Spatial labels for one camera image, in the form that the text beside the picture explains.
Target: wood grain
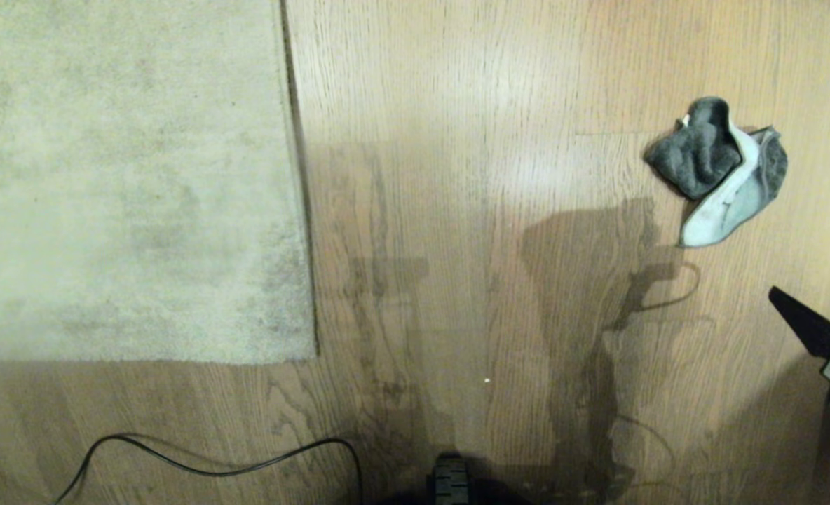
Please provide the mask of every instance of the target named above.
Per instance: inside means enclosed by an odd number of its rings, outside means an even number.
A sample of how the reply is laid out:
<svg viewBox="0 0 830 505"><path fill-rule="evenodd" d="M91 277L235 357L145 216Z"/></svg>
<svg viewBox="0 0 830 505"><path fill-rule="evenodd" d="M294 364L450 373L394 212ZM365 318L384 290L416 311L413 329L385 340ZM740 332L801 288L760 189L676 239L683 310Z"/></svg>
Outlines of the wood grain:
<svg viewBox="0 0 830 505"><path fill-rule="evenodd" d="M320 355L0 363L0 503L115 431L210 468L350 438L367 498L443 450L533 499L823 503L825 381L767 301L830 317L830 2L287 4ZM681 250L641 153L691 100L774 124L780 197ZM325 448L206 480L104 448L75 503L351 503Z"/></svg>

